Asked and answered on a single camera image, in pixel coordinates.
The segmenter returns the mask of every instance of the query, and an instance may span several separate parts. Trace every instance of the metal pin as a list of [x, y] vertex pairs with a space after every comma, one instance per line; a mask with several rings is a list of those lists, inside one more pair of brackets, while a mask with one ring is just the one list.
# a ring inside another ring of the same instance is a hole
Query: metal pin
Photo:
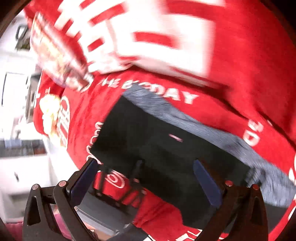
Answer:
[[67, 184], [66, 181], [60, 181], [60, 182], [59, 182], [59, 186], [60, 186], [60, 187], [63, 187], [63, 186], [65, 186], [66, 184]]
[[33, 190], [36, 190], [38, 187], [39, 187], [38, 184], [34, 184], [34, 185], [32, 186], [32, 189], [33, 189]]
[[226, 186], [232, 187], [233, 186], [233, 182], [230, 180], [225, 181]]
[[258, 191], [260, 189], [260, 187], [257, 184], [253, 184], [252, 188], [256, 191]]

